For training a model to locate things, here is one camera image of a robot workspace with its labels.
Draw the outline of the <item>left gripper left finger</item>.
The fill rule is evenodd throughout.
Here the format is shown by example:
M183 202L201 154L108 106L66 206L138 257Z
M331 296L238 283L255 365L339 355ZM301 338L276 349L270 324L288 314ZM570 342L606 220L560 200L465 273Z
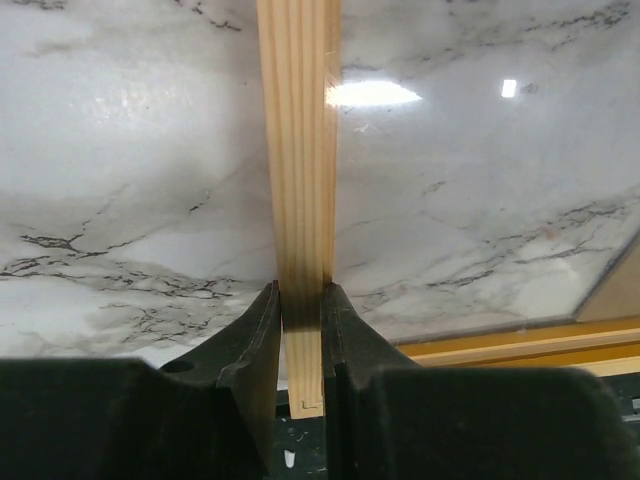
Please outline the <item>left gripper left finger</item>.
M260 479L271 466L280 299L154 368L138 358L5 359L5 479Z

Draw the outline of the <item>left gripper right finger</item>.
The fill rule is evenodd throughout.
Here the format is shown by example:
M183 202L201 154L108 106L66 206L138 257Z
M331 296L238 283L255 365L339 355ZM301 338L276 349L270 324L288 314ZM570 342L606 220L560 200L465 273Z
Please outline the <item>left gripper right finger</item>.
M322 296L332 479L635 479L639 448L612 391L573 368L422 367Z

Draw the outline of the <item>brown cardboard backing board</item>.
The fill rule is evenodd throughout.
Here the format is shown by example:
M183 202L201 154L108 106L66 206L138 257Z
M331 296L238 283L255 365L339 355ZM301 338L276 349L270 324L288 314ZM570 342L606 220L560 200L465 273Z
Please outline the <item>brown cardboard backing board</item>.
M621 259L586 299L576 321L594 322L639 315L639 247Z

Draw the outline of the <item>orange wooden picture frame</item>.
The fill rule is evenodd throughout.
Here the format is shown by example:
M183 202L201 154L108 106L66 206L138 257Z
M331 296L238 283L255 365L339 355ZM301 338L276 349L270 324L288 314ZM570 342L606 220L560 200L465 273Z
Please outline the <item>orange wooden picture frame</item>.
M593 318L639 237L637 2L257 13L295 417L333 282L399 343Z

